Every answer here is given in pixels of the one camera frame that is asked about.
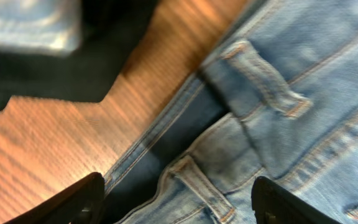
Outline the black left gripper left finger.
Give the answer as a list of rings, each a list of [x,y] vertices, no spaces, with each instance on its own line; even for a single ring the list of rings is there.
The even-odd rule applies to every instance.
[[[100,221],[104,178],[92,172],[6,224],[95,224]]]

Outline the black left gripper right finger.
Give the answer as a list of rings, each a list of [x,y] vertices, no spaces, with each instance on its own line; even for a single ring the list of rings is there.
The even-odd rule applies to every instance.
[[[257,224],[339,224],[264,176],[256,178],[251,199]]]

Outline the blue denim jeans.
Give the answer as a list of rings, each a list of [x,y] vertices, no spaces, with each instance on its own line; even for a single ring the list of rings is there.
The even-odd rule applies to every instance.
[[[102,223],[254,223],[268,177],[358,223],[358,0],[252,1],[106,174]]]

